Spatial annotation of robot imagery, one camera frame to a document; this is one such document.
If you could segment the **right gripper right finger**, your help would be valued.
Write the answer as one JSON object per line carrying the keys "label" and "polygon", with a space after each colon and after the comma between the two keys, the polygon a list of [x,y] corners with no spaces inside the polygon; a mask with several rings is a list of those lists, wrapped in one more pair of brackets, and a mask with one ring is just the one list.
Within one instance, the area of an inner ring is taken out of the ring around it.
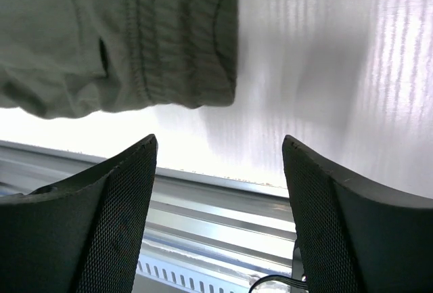
{"label": "right gripper right finger", "polygon": [[310,292],[431,292],[432,200],[382,185],[288,135],[282,156]]}

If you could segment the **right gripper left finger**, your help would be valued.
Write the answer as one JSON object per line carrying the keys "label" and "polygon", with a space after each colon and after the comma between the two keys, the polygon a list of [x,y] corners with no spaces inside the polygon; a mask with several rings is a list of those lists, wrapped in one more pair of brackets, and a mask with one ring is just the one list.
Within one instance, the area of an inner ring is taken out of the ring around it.
{"label": "right gripper left finger", "polygon": [[158,142],[1,199],[2,292],[131,292]]}

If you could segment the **olive green shorts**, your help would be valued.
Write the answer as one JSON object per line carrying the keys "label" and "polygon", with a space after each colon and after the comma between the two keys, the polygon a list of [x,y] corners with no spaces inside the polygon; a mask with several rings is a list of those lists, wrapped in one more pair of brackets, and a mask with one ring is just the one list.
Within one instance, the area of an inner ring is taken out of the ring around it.
{"label": "olive green shorts", "polygon": [[44,119],[230,106],[238,0],[1,0],[1,107]]}

